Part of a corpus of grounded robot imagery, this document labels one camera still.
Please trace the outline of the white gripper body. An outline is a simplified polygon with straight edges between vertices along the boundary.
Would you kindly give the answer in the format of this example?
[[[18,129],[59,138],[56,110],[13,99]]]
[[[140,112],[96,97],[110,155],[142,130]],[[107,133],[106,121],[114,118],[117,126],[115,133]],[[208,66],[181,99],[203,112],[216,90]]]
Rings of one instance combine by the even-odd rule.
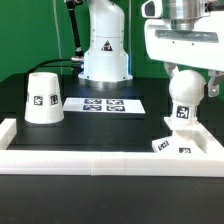
[[[224,71],[224,3],[147,0],[141,12],[151,59]]]

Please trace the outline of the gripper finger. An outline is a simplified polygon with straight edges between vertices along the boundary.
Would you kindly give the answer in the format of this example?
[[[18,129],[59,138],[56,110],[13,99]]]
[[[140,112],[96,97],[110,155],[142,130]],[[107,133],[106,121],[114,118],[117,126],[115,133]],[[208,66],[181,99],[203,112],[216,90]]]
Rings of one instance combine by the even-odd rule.
[[[224,72],[209,70],[208,75],[210,77],[208,82],[208,96],[217,97],[219,95],[220,83],[224,79]]]
[[[172,79],[175,75],[179,73],[178,65],[170,62],[164,63],[164,68],[169,78]]]

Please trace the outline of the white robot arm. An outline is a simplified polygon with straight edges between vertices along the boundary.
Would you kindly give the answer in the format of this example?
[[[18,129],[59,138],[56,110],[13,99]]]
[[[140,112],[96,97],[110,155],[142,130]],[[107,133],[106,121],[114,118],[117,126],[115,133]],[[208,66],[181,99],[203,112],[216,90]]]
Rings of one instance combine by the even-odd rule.
[[[84,80],[120,82],[127,78],[123,50],[124,13],[110,0],[87,0],[90,11],[90,48],[84,56]],[[164,63],[173,76],[179,65],[202,68],[210,80],[207,93],[219,95],[224,79],[224,2],[220,0],[147,0],[141,6],[145,19],[146,51]]]

